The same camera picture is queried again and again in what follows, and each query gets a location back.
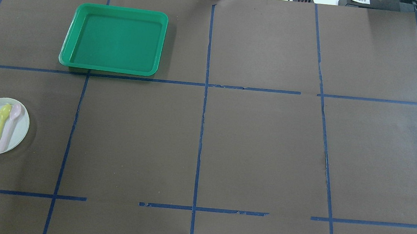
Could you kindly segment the brown paper table mat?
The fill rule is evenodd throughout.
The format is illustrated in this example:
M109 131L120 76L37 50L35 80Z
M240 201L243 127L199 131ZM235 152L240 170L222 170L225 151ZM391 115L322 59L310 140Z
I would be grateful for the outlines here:
M169 19L150 77L63 66L83 3ZM417 14L0 0L0 234L417 234Z

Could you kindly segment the green plastic tray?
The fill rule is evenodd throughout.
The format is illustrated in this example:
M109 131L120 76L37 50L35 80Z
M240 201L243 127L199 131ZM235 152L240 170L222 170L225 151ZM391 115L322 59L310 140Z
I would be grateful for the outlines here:
M58 61L68 67L152 76L169 18L138 8L83 3L76 8Z

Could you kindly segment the black device box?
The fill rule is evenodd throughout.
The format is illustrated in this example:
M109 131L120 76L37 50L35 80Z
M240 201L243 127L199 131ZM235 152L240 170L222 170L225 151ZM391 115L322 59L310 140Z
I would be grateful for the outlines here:
M338 0L339 6L369 8L386 11L415 12L416 8L411 3L403 3L401 0Z

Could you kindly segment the pink plastic spoon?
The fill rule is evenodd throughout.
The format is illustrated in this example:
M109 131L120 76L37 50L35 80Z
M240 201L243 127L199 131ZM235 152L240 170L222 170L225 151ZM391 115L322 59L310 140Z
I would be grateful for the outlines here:
M9 113L8 121L5 124L5 128L3 130L3 135L0 139L0 153L4 152L8 144L10 142L10 138L13 133L13 129L15 126L15 122L17 118L19 118L22 114L23 108L21 107L20 103L16 103L12 106L11 112Z

